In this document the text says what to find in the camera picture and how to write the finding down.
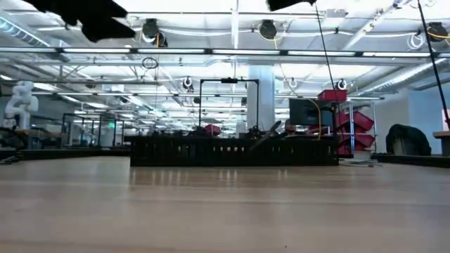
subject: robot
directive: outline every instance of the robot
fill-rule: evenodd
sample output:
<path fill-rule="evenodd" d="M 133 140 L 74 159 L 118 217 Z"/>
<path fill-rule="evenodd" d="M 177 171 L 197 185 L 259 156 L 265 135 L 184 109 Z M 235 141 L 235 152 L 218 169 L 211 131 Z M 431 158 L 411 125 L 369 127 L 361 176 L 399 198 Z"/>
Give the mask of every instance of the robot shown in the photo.
<path fill-rule="evenodd" d="M 30 127 L 30 113 L 37 112 L 39 100 L 32 96 L 34 84 L 31 81 L 19 81 L 13 87 L 13 96 L 6 104 L 3 127 L 28 129 Z"/>

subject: computer monitor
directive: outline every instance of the computer monitor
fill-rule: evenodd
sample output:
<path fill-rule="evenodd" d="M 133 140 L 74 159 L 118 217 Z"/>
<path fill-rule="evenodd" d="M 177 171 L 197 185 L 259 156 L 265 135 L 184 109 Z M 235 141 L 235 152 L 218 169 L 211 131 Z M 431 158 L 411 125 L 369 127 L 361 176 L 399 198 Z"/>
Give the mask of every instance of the computer monitor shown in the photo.
<path fill-rule="evenodd" d="M 321 125 L 323 127 L 331 127 L 333 125 L 333 115 L 330 111 L 330 101 L 314 102 L 321 109 Z M 290 99 L 289 100 L 289 117 L 290 123 L 293 125 L 301 126 L 318 126 L 319 125 L 319 112 L 316 105 L 307 99 Z"/>

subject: ceiling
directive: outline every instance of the ceiling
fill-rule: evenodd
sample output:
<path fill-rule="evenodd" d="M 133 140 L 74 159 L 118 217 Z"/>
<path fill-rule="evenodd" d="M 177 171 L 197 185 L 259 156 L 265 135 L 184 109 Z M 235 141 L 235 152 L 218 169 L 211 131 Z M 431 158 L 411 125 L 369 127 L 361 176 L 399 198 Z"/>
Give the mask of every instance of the ceiling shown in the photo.
<path fill-rule="evenodd" d="M 121 20 L 137 32 L 135 39 L 109 39 L 97 44 L 89 42 L 79 27 L 64 29 L 63 21 L 52 13 L 37 12 L 31 5 L 20 0 L 0 0 L 0 46 L 30 47 L 28 42 L 16 34 L 1 29 L 1 21 L 7 20 L 29 33 L 32 38 L 47 43 L 47 46 L 74 48 L 152 48 L 139 36 L 146 18 L 157 18 L 158 26 L 167 38 L 169 48 L 248 48 L 258 50 L 308 50 L 322 51 L 323 44 L 315 6 L 297 4 L 275 13 L 269 13 L 265 0 L 252 1 L 210 1 L 210 0 L 166 0 L 157 5 L 144 0 L 116 0 L 129 11 L 129 17 Z M 387 10 L 393 0 L 319 0 L 317 7 L 329 51 L 387 51 L 387 52 L 428 52 L 420 37 L 413 35 L 422 27 L 420 13 L 415 4 L 405 4 L 401 9 L 390 11 L 374 22 L 374 15 Z M 427 22 L 450 22 L 448 4 L 444 0 L 423 1 Z M 233 15 L 238 14 L 238 27 L 233 26 Z M 261 20 L 270 18 L 278 30 L 276 43 L 262 38 L 258 26 Z M 363 36 L 355 34 L 374 23 Z M 433 43 L 433 49 L 448 52 L 445 41 Z M 80 92 L 124 92 L 124 93 L 186 93 L 183 81 L 189 77 L 194 92 L 199 90 L 200 79 L 237 77 L 247 78 L 251 65 L 272 65 L 277 96 L 290 95 L 291 89 L 286 78 L 296 80 L 295 92 L 316 95 L 329 89 L 330 77 L 324 57 L 293 56 L 226 56 L 226 55 L 151 55 L 160 66 L 156 70 L 142 67 L 146 54 L 124 53 L 76 53 L 50 56 L 43 53 L 0 53 L 0 74 L 12 79 L 33 79 L 52 91 Z M 425 58 L 356 58 L 332 57 L 330 70 L 333 79 L 345 79 L 352 84 L 350 93 L 356 88 L 368 89 L 387 75 L 395 76 L 405 68 L 427 63 Z M 87 88 L 86 80 L 96 82 L 94 89 Z M 217 119 L 229 125 L 231 131 L 236 122 L 245 120 L 245 112 L 229 107 L 241 107 L 239 96 L 246 94 L 245 83 L 208 84 L 204 93 L 234 94 L 236 98 L 208 98 L 202 106 L 219 108 L 211 110 L 205 117 Z M 86 103 L 100 103 L 104 108 L 122 110 L 122 114 L 133 115 L 132 119 L 153 120 L 160 127 L 190 129 L 198 122 L 197 113 L 192 113 L 198 105 L 192 97 L 172 96 L 125 96 L 130 103 L 124 105 L 115 96 L 68 96 L 83 109 L 93 107 Z M 277 99 L 277 108 L 287 108 L 286 99 Z M 278 118 L 286 118 L 285 112 Z"/>

